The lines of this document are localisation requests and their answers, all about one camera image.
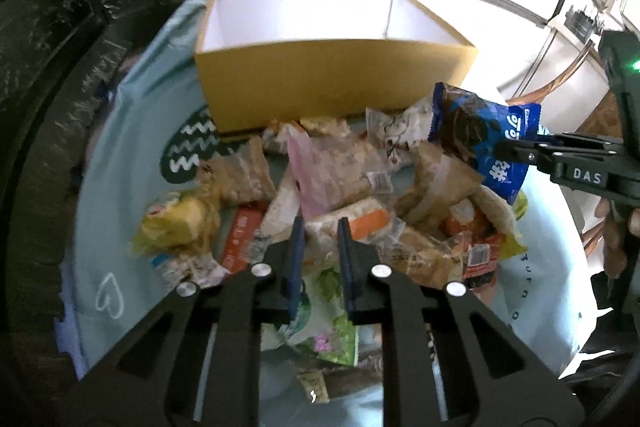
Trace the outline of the blue cookie snack packet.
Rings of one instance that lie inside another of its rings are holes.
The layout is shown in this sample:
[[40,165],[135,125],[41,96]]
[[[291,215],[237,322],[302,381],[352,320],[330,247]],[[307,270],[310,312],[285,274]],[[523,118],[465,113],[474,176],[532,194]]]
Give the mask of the blue cookie snack packet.
[[428,141],[484,176],[483,184],[508,204],[515,202],[528,166],[498,159],[494,147],[504,140],[533,140],[539,130],[537,103],[501,105],[450,84],[435,84]]

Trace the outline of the yellow green noodle packet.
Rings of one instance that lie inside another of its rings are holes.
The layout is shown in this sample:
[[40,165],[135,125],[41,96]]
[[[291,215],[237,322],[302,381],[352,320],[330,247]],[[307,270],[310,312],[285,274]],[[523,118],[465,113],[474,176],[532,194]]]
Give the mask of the yellow green noodle packet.
[[503,235],[499,260],[504,261],[526,253],[523,235],[518,229],[512,207],[490,188],[481,185],[471,196],[474,205],[484,212],[496,231]]

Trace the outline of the red chip packet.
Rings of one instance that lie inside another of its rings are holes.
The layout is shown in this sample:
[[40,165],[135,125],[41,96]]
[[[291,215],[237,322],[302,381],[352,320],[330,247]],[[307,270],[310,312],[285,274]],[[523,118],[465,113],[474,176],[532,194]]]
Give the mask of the red chip packet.
[[461,251],[462,282],[467,288],[479,291],[495,283],[506,236],[474,202],[466,198],[451,206],[438,229]]

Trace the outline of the kraft nut snack bag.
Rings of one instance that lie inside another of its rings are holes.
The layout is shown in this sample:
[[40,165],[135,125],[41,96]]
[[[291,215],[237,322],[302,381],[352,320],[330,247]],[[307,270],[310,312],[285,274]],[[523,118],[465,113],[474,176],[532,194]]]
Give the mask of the kraft nut snack bag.
[[451,206],[478,190],[484,176],[431,142],[420,142],[414,159],[414,182],[394,209],[410,227],[431,233],[448,216]]

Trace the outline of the small marshmallow candy packet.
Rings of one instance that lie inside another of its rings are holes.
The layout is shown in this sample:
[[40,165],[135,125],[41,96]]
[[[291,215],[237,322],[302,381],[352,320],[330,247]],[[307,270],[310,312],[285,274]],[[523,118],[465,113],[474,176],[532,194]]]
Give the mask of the small marshmallow candy packet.
[[219,285],[230,272],[211,253],[198,256],[159,254],[151,265],[171,291],[181,282],[191,281],[201,288]]

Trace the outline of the white cartoon snack packet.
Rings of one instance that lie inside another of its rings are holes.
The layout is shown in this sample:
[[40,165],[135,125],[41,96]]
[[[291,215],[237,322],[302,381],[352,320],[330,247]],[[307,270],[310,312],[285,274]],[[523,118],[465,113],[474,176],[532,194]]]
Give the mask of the white cartoon snack packet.
[[432,120],[430,98],[421,98],[395,116],[367,108],[368,140],[386,159],[388,169],[398,171],[413,164],[412,151],[428,139]]

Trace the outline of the orange label bread packet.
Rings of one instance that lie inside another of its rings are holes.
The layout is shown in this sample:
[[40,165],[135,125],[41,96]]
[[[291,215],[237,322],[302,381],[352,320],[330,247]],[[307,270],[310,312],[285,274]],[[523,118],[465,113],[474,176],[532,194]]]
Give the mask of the orange label bread packet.
[[343,218],[354,241],[374,247],[379,262],[408,275],[414,283],[442,289],[463,280],[468,234],[451,239],[423,234],[373,197],[306,222],[306,265],[337,265],[337,225]]

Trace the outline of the yellow cake snack packet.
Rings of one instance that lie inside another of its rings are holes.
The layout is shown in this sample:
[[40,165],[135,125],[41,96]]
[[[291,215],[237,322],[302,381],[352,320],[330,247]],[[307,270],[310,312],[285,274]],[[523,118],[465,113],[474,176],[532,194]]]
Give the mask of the yellow cake snack packet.
[[220,198],[204,188],[172,191],[154,200],[131,241],[139,255],[203,256],[221,225]]

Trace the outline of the red snack bar packet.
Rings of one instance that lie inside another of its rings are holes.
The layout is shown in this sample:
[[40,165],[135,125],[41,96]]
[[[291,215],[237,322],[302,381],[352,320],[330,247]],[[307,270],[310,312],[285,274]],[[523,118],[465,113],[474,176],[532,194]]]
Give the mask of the red snack bar packet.
[[267,209],[266,202],[251,202],[239,206],[235,211],[220,258],[221,266],[231,275],[247,268],[250,261],[248,248]]

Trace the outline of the green floral snack packet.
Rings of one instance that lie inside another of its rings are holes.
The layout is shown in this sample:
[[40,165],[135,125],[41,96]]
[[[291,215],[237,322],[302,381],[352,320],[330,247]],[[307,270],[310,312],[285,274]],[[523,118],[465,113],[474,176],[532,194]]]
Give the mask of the green floral snack packet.
[[283,346],[323,362],[349,367],[357,364],[358,329],[347,317],[337,269],[304,270],[295,320],[262,325],[260,350]]

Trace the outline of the pink snack bag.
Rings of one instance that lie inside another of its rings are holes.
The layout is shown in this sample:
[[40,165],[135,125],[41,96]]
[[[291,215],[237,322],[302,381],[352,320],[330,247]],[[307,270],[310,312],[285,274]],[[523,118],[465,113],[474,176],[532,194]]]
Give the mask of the pink snack bag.
[[386,156],[358,135],[296,134],[288,139],[288,165],[306,220],[394,191]]

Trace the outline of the brown peanut snack bag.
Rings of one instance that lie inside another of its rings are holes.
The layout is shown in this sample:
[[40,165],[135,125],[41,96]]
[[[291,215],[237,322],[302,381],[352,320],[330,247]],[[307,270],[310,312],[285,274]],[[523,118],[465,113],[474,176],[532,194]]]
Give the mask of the brown peanut snack bag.
[[228,156],[203,161],[196,179],[211,198],[231,206],[267,202],[277,194],[258,136],[252,136]]

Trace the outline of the light blue printed cloth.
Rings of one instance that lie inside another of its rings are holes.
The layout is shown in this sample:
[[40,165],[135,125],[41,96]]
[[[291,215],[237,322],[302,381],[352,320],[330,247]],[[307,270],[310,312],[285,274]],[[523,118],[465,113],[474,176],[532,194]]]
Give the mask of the light blue printed cloth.
[[[189,187],[195,165],[188,154],[203,157],[213,143],[192,57],[205,2],[184,0],[154,32],[89,146],[74,241],[62,266],[66,315],[56,330],[80,377],[167,294],[160,273],[134,259],[129,243],[144,205]],[[532,248],[506,262],[492,309],[562,372],[596,327],[596,299],[561,190],[536,171],[524,190]]]

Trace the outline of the yellow cardboard box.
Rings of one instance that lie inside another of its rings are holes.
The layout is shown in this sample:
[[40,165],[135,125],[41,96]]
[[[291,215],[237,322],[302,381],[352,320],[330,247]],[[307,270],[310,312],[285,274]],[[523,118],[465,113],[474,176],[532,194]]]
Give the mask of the yellow cardboard box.
[[474,44],[418,0],[208,0],[194,50],[232,140],[275,120],[401,110],[459,86]]

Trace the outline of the dark carved wooden furniture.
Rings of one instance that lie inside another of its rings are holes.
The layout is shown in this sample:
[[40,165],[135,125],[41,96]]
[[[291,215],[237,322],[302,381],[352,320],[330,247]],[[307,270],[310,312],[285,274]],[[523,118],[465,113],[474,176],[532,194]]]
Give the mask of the dark carved wooden furniture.
[[63,261],[89,135],[176,0],[1,0],[1,421],[54,426]]

